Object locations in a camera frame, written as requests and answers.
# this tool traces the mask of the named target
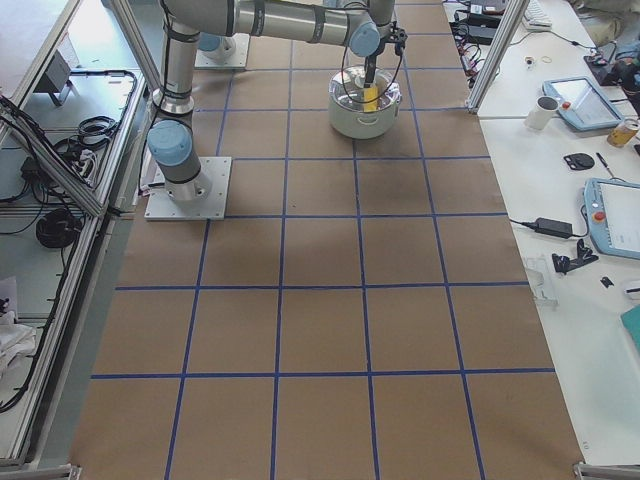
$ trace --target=computer mouse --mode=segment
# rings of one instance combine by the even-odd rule
[[[631,300],[640,301],[640,280],[629,280],[622,285],[622,291]]]

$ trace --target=table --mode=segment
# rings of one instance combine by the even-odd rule
[[[553,21],[553,31],[583,45],[592,45],[568,3],[540,0]],[[513,39],[526,34],[520,27]],[[489,89],[478,115],[510,218],[532,221],[547,217],[571,222],[574,232],[585,232],[580,214],[582,188],[587,179],[609,178],[596,161],[593,169],[572,172],[562,157],[600,152],[611,170],[630,182],[640,182],[640,157],[632,148],[606,143],[608,132],[578,133],[560,118],[541,131],[528,130],[523,119],[541,94],[544,80],[590,76],[582,57],[588,50],[550,33],[529,35],[510,47],[501,71]],[[542,56],[551,63],[544,63]],[[536,59],[527,68],[524,57]],[[624,98],[607,88],[610,98]],[[617,104],[624,115],[636,116],[627,102]],[[593,465],[640,463],[640,355],[631,342],[620,314],[634,304],[622,293],[622,284],[640,278],[636,260],[601,255],[600,260],[568,275],[555,273],[551,254],[575,258],[576,239],[543,236],[514,224],[514,235],[525,266],[535,265],[532,283],[544,279],[557,300],[538,302],[568,411],[585,461]],[[614,286],[600,282],[609,277]]]

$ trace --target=keyboard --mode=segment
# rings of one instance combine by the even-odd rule
[[[522,17],[522,25],[530,32],[548,32],[552,27],[551,19],[538,0],[529,0],[529,6]]]

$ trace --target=silver pot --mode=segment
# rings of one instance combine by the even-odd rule
[[[398,117],[402,100],[400,88],[397,83],[391,83],[392,80],[389,72],[376,70],[375,83],[380,98],[374,111],[365,112],[364,67],[348,67],[334,75],[329,82],[331,126],[347,137],[358,139],[378,137],[389,130]]]

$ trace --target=black pen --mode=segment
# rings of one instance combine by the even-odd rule
[[[602,158],[602,155],[600,155],[600,153],[596,152],[596,157],[598,157],[598,160],[600,160],[600,163],[602,164],[602,166],[607,170],[607,172],[609,172],[609,175],[611,175],[611,178],[615,177],[615,175],[613,174],[613,172],[609,168],[609,164],[607,162],[605,162],[604,158]]]

